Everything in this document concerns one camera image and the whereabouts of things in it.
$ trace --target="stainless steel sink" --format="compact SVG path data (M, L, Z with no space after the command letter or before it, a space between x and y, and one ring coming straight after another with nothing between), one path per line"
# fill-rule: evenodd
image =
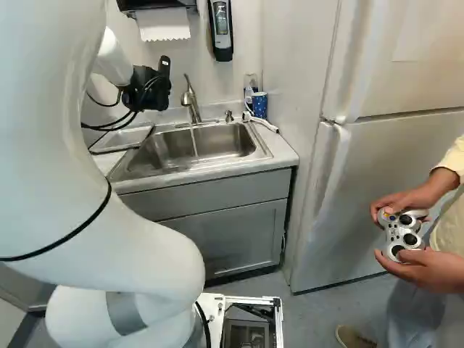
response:
M139 149L130 150L109 174L126 181L205 170L272 157L249 123L213 123L177 128L158 126Z

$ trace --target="refrigerator handle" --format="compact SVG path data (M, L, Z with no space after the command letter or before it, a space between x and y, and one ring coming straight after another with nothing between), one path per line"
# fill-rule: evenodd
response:
M348 158L349 143L351 141L351 132L341 125L336 123L333 125L339 136L339 142L336 147L335 157L331 167L331 172L327 180L326 192L322 204L320 205L319 213L316 217L317 221L324 221L330 211L332 202L335 197L337 188L344 171L345 163Z

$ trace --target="blue cup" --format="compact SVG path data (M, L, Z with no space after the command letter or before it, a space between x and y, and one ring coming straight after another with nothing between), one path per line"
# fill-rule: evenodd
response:
M267 120L268 118L268 94L266 92L254 92L253 98L253 111L254 116Z

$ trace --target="controller button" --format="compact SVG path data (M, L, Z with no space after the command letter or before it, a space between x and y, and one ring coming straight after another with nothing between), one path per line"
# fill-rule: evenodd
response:
M416 245L418 242L417 237L411 233L405 234L404 240L407 245Z
M399 252L401 252L402 250L404 250L405 248L401 245L395 245L394 247L391 248L391 253L393 254L393 256L397 256Z
M403 225L410 225L411 223L413 223L413 218L410 217L409 215L401 215L399 217L399 221L403 224Z

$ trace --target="white game controller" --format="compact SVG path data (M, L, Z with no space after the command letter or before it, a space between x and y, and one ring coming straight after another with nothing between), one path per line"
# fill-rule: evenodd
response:
M422 226L421 218L426 216L428 216L428 210L408 210L391 215L383 208L380 209L377 213L378 223L386 231L384 255L388 255L395 262L403 263L397 259L398 252L401 250L425 249L425 244L418 232Z

